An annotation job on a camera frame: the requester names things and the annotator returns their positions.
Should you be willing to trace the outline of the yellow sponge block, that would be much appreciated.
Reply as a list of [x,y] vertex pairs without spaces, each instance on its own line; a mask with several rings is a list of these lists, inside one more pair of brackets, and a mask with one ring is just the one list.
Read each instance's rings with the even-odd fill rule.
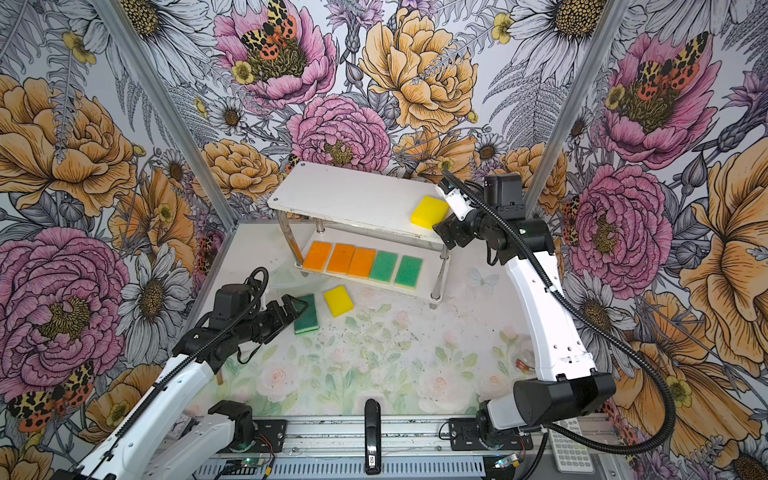
[[333,318],[338,318],[355,308],[355,304],[344,285],[326,291],[323,297]]

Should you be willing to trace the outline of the yellow sponge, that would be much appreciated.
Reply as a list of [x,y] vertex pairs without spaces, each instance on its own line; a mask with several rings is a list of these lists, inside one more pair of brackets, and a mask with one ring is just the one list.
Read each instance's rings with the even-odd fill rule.
[[449,211],[450,206],[447,202],[431,196],[425,196],[411,213],[410,223],[432,230],[436,224],[445,219]]

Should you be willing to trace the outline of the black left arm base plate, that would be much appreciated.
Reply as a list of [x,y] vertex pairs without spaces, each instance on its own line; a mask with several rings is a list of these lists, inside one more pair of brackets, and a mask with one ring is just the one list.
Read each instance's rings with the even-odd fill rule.
[[287,437],[288,421],[254,419],[245,428],[244,440],[237,450],[243,453],[281,453]]

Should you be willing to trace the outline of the light green sponge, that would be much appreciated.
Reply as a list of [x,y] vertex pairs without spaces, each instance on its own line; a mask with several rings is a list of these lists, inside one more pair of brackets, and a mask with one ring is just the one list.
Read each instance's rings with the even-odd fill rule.
[[393,252],[377,251],[368,279],[377,283],[390,284],[398,258],[399,255]]
[[404,255],[400,261],[393,284],[401,288],[415,290],[422,267],[422,258]]

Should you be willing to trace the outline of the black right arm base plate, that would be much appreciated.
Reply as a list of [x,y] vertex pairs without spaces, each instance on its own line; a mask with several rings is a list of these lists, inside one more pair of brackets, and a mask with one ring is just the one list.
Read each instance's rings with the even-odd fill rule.
[[475,418],[449,418],[447,427],[441,428],[439,436],[446,439],[452,451],[529,451],[533,449],[530,435],[517,430],[502,433],[498,439],[484,440]]

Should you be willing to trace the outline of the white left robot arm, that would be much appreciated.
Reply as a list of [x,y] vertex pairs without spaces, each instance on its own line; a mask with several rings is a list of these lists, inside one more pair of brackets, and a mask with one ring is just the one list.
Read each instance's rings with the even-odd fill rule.
[[158,379],[115,430],[77,466],[56,479],[186,479],[214,454],[252,446],[257,438],[249,406],[222,400],[180,439],[163,444],[188,404],[248,342],[264,346],[310,309],[285,294],[262,301],[258,288],[228,284],[173,349]]

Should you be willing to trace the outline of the orange sponge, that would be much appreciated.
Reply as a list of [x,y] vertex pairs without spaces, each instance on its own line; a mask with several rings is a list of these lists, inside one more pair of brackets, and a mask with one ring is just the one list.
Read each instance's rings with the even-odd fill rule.
[[323,272],[333,251],[333,244],[314,241],[302,264],[302,268],[311,272]]
[[326,271],[332,274],[346,275],[349,271],[356,247],[354,245],[337,243],[326,266]]
[[377,256],[375,249],[357,247],[354,251],[347,275],[354,278],[368,279]]

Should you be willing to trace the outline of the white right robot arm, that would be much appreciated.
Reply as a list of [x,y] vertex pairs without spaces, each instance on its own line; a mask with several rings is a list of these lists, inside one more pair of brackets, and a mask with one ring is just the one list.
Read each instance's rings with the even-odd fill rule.
[[526,217],[521,178],[491,175],[477,187],[445,173],[437,191],[451,213],[434,231],[447,249],[485,243],[488,264],[501,265],[512,281],[534,350],[534,378],[516,381],[511,393],[482,402],[481,435],[491,438],[595,411],[614,394],[615,382],[597,369],[573,314],[557,298],[561,284],[554,240],[544,220]]

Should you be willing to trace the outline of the dark green scouring sponge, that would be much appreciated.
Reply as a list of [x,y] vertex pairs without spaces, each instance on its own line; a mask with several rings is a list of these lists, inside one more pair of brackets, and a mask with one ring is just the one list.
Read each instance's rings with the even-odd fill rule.
[[319,329],[319,321],[315,296],[313,294],[297,297],[293,305],[298,314],[293,322],[294,333],[297,336],[313,333]]

